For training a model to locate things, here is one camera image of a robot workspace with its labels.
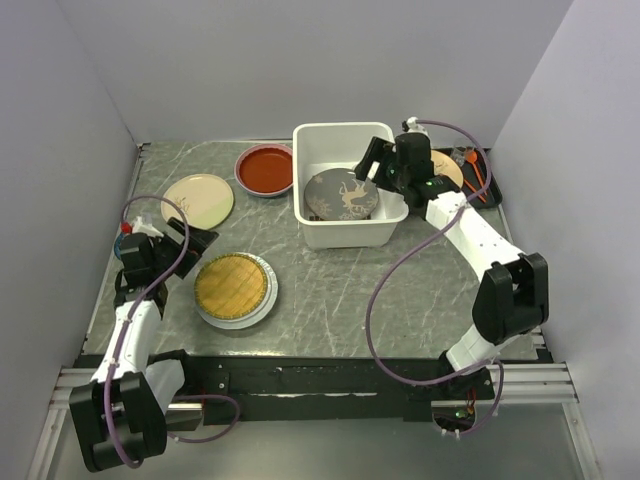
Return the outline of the cream floral plate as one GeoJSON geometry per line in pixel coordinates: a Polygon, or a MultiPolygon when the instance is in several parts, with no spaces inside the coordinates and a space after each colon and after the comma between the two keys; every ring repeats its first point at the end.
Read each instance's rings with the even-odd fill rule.
{"type": "Polygon", "coordinates": [[[231,214],[235,197],[230,185],[211,174],[189,175],[172,184],[164,197],[177,205],[191,227],[209,230],[231,214]]]}

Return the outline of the grey deer pattern plate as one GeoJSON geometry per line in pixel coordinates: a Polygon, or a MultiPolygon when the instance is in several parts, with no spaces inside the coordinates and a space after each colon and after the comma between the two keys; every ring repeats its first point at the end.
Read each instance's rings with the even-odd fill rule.
{"type": "Polygon", "coordinates": [[[333,168],[314,175],[304,189],[312,214],[323,221],[357,221],[368,218],[378,206],[373,182],[358,180],[352,170],[333,168]]]}

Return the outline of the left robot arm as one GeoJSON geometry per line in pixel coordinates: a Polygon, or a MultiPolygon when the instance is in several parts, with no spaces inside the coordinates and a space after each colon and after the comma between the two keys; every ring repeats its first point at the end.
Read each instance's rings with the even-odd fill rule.
{"type": "Polygon", "coordinates": [[[73,388],[69,397],[80,451],[91,472],[120,465],[137,468],[162,454],[171,400],[187,401],[199,387],[197,374],[183,367],[181,354],[150,361],[150,348],[168,299],[166,279],[185,278],[219,235],[176,218],[168,224],[183,235],[182,242],[143,217],[121,237],[112,337],[91,380],[73,388]]]}

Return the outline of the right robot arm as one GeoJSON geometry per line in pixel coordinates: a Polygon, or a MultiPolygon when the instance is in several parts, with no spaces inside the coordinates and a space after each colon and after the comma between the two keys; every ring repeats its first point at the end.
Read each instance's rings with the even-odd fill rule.
{"type": "Polygon", "coordinates": [[[444,353],[437,378],[421,383],[460,398],[472,387],[472,373],[548,320],[547,261],[511,244],[453,180],[436,174],[431,142],[423,132],[405,132],[394,141],[372,138],[354,172],[359,180],[371,179],[382,190],[401,195],[410,213],[436,228],[435,235],[457,249],[479,280],[472,326],[444,353]]]}

